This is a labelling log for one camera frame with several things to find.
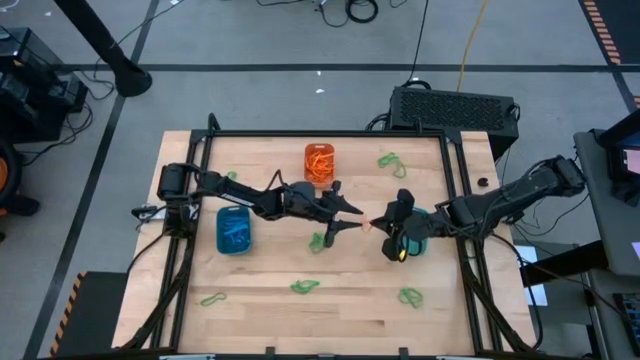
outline plastic container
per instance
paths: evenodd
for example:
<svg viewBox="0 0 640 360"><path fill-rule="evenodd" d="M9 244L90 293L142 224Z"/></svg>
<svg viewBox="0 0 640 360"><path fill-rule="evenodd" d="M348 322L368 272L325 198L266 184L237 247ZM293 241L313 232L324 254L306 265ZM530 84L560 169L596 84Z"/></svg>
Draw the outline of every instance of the plastic container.
<svg viewBox="0 0 640 360"><path fill-rule="evenodd" d="M413 211L427 214L426 210L420 209L417 207L413 208ZM428 239L424 238L420 241L411 240L406 236L402 237L402 245L405 249L407 249L407 253L411 256L420 256L424 255L425 251L427 251Z"/></svg>
<svg viewBox="0 0 640 360"><path fill-rule="evenodd" d="M243 255L251 250L249 210L229 206L218 211L216 244L225 255Z"/></svg>
<svg viewBox="0 0 640 360"><path fill-rule="evenodd" d="M314 162L320 164L318 170L314 170ZM331 144L309 144L304 149L304 178L313 183L318 189L326 190L336 179L335 149Z"/></svg>

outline wooden table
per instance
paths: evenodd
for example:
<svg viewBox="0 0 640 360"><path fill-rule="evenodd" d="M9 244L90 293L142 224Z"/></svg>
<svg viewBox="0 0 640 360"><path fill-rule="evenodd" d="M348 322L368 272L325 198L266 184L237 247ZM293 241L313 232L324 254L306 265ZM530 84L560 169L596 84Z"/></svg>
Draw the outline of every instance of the wooden table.
<svg viewBox="0 0 640 360"><path fill-rule="evenodd" d="M165 133L150 203L160 203L155 192L161 167L184 162L188 139L189 132ZM498 179L486 134L464 133L463 141L474 193L495 188ZM428 211L448 199L437 139L216 137L209 169L221 174L235 171L237 181L257 189L281 169L284 180L292 183L303 180L304 147L313 142L335 146L341 193L370 219L384 213L399 188L409 189L416 206ZM391 151L405 164L406 178L393 177L392 167L378 168L377 159ZM452 146L450 154L461 194ZM488 188L477 187L480 177L489 179ZM216 213L230 205L218 198L203 202L180 352L263 354L265 347L275 346L279 354L393 355L399 347L407 347L412 355L473 354L453 239L430 239L424 256L401 264L381 253L383 232L354 229L341 232L331 249L313 255L309 242L324 225L293 218L267 222L252 214L253 248L248 255L231 257L219 254L215 245ZM161 232L161 226L155 222L142 228L136 252ZM497 232L510 239L506 227ZM155 306L168 244L168 239L158 243L131 272L114 346L126 342ZM485 249L496 305L520 336L533 344L515 255L498 241L488 240ZM321 285L307 295L293 293L289 285L303 279L319 280ZM398 301L403 287L421 291L421 308ZM226 293L227 300L200 305L203 298L218 292ZM162 344L168 344L173 311L167 311ZM478 313L481 324L486 324L479 302ZM490 348L486 325L482 333L485 348Z"/></svg>

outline blue object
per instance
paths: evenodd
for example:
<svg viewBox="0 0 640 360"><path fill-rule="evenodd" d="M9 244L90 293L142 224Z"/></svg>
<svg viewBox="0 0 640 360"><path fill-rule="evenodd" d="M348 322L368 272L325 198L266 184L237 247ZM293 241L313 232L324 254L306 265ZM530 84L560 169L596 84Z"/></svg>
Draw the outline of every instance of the blue object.
<svg viewBox="0 0 640 360"><path fill-rule="evenodd" d="M225 255L243 255L251 250L249 210L244 206L224 207L218 211L216 244Z"/></svg>
<svg viewBox="0 0 640 360"><path fill-rule="evenodd" d="M416 207L413 208L413 211L417 211L422 214L427 214L426 210L416 208ZM424 238L420 241L415 241L415 240L410 240L406 236L403 236L402 245L404 246L405 249L407 249L407 252L411 256L424 255L424 252L427 251L427 238Z"/></svg>

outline white paper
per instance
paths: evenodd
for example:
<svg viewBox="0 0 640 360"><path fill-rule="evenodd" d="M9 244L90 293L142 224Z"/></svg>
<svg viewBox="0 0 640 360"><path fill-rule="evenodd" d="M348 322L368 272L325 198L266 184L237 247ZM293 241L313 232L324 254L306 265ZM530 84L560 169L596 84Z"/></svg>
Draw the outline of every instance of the white paper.
<svg viewBox="0 0 640 360"><path fill-rule="evenodd" d="M538 256L536 255L536 248L534 248L533 246L516 245L516 249L518 249L520 256L522 256L524 260L527 260L529 262L538 261ZM531 288L531 290L533 291L533 297L536 299L536 304L538 306L549 305L549 303L547 302L547 294L544 292L544 285L542 284L535 285ZM527 304L533 305L533 302L531 301L531 296L529 295L529 290L524 289L524 293L525 293L525 296L527 297Z"/></svg>

